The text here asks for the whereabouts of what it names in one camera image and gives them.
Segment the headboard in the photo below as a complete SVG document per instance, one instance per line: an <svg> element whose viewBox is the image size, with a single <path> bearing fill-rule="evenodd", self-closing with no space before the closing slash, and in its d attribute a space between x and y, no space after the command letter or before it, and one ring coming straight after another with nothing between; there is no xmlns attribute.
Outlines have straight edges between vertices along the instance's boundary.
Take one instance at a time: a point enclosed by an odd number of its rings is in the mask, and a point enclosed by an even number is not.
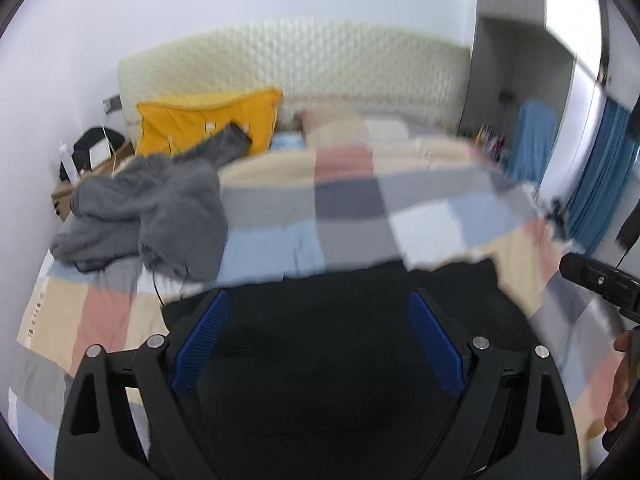
<svg viewBox="0 0 640 480"><path fill-rule="evenodd" d="M220 28L120 61L127 130L140 137L139 101L168 94L284 91L279 117L309 104L348 103L409 112L455 129L469 80L470 49L383 25L286 19Z"/></svg>

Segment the hand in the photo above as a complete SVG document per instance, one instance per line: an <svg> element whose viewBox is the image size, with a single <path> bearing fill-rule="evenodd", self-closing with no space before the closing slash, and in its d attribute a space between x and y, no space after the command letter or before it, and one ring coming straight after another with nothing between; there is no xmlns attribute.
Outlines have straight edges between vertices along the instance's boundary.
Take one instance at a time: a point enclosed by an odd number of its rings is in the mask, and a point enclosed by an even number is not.
<svg viewBox="0 0 640 480"><path fill-rule="evenodd" d="M630 337L631 332L619 335L613 343L613 348L618 352L627 352L629 350ZM613 378L613 391L607 405L607 413L604 416L604 425L607 427L607 431L615 430L618 423L626 417L629 411L629 405L626 402L626 390L628 387L629 361L625 357L622 359Z"/></svg>

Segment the wall outlet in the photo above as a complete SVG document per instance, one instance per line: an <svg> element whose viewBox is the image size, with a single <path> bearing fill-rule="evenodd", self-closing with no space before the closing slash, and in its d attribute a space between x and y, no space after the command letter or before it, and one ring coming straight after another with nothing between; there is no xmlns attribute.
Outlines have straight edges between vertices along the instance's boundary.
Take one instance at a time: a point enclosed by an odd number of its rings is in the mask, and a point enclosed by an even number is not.
<svg viewBox="0 0 640 480"><path fill-rule="evenodd" d="M110 114L111 112L115 112L116 110L122 110L122 102L120 101L119 94L105 99L104 101L102 101L102 105L104 106L105 114Z"/></svg>

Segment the patchwork quilt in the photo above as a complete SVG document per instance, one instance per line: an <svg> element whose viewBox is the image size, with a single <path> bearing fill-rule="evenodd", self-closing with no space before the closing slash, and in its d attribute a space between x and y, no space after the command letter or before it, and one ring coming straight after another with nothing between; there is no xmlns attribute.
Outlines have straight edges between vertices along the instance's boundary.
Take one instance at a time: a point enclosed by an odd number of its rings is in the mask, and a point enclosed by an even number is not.
<svg viewBox="0 0 640 480"><path fill-rule="evenodd" d="M446 138L271 152L220 173L229 236L215 283L177 282L138 258L81 274L48 254L17 336L8 422L53 475L65 396L86 348L133 349L166 334L161 303L204 287L357 269L401 258L411 268L491 257L503 291L555 358L583 469L590 426L604 416L621 355L607 306L558 274L562 246L529 195L473 146ZM129 390L140 438L148 425Z"/></svg>

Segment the blue towel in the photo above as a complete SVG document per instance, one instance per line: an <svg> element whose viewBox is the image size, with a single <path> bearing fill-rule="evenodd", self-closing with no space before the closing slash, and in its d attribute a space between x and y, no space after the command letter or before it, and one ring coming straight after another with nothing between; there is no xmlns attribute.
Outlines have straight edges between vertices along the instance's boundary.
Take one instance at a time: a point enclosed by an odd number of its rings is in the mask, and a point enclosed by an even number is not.
<svg viewBox="0 0 640 480"><path fill-rule="evenodd" d="M526 101L518 112L511 158L506 174L513 180L542 182L556 142L558 118L549 106Z"/></svg>

